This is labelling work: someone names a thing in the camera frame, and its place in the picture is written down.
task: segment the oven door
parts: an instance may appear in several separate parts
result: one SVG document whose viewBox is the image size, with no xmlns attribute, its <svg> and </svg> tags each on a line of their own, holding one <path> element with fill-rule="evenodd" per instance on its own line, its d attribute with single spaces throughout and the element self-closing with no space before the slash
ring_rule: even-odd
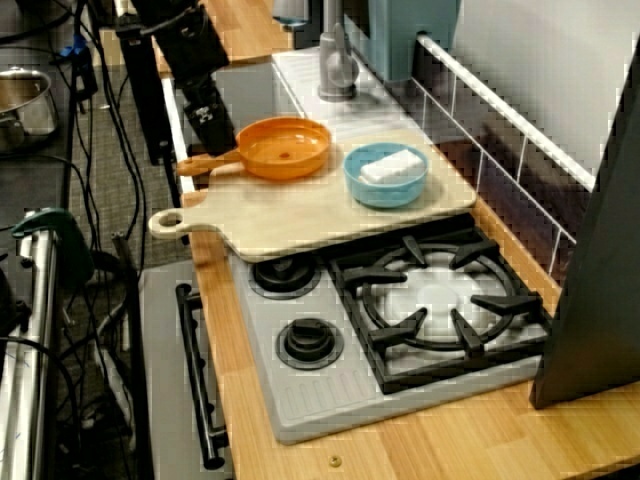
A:
<svg viewBox="0 0 640 480">
<path fill-rule="evenodd" d="M 223 447 L 224 417 L 206 326 L 198 301 L 192 298 L 195 285 L 191 261 L 148 269 L 140 284 L 157 479 L 233 476 L 229 448 Z M 178 286 L 182 306 L 176 296 Z"/>
</svg>

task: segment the green clamp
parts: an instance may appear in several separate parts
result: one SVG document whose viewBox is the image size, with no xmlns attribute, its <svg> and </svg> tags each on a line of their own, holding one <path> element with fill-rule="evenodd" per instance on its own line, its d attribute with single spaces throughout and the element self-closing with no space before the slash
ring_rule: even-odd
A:
<svg viewBox="0 0 640 480">
<path fill-rule="evenodd" d="M 95 268 L 91 252 L 71 213 L 63 208 L 44 208 L 15 225 L 11 235 L 21 239 L 42 230 L 53 230 L 60 241 L 62 286 L 76 288 L 87 283 Z"/>
</svg>

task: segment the toy stove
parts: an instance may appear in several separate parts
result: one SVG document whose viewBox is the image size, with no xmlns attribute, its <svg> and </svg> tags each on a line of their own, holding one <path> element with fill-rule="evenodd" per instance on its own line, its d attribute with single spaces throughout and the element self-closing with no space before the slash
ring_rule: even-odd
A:
<svg viewBox="0 0 640 480">
<path fill-rule="evenodd" d="M 531 379 L 549 330 L 470 215 L 230 263 L 284 444 Z"/>
</svg>

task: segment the screw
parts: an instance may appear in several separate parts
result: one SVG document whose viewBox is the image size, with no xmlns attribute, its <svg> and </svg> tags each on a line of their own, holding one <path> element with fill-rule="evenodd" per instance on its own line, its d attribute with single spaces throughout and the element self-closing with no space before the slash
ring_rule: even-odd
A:
<svg viewBox="0 0 640 480">
<path fill-rule="evenodd" d="M 333 468 L 338 468 L 342 465 L 342 459 L 337 455 L 332 455 L 329 457 L 329 466 Z"/>
</svg>

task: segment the blue bowl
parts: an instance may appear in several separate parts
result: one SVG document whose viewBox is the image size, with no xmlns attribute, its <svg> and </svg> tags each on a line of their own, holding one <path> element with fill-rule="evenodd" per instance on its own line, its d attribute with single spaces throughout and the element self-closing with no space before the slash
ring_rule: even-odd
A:
<svg viewBox="0 0 640 480">
<path fill-rule="evenodd" d="M 425 167 L 422 175 L 405 183 L 389 185 L 372 185 L 358 180 L 363 166 L 402 150 L 409 150 L 420 157 Z M 347 155 L 342 164 L 351 195 L 359 202 L 377 208 L 400 207 L 418 198 L 424 189 L 428 166 L 429 162 L 424 153 L 400 143 L 371 143 L 358 147 Z"/>
</svg>

